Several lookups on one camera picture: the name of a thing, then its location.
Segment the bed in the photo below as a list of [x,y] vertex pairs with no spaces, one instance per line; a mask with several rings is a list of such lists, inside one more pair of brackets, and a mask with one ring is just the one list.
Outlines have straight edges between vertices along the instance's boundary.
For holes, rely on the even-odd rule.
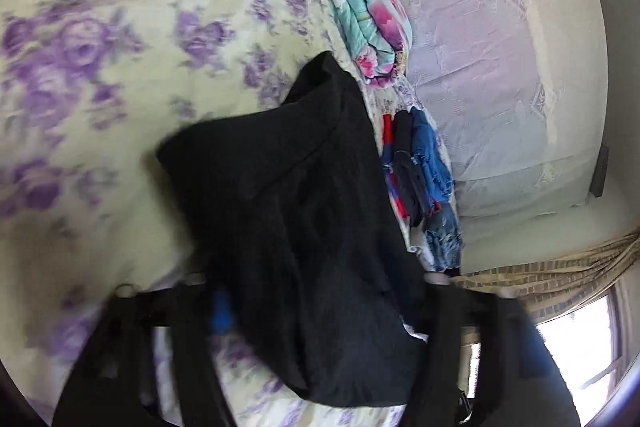
[[[361,82],[379,143],[382,113],[415,88],[449,149],[469,238],[584,201],[606,97],[598,1],[402,2],[415,29],[411,85]],[[327,0],[0,6],[0,359],[50,422],[105,295],[122,282],[158,287],[192,253],[158,142],[275,107],[325,49],[361,78]],[[179,424],[165,337],[162,409]],[[402,414],[305,403],[236,333],[213,339],[212,353],[239,425],[391,427]]]

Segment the curtain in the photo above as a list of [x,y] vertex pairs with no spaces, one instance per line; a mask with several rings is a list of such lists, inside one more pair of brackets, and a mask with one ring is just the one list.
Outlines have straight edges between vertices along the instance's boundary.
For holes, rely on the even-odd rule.
[[[570,313],[606,291],[640,257],[640,228],[586,251],[542,263],[502,266],[452,281],[470,290],[517,297],[536,324]],[[474,332],[465,333],[465,344]]]

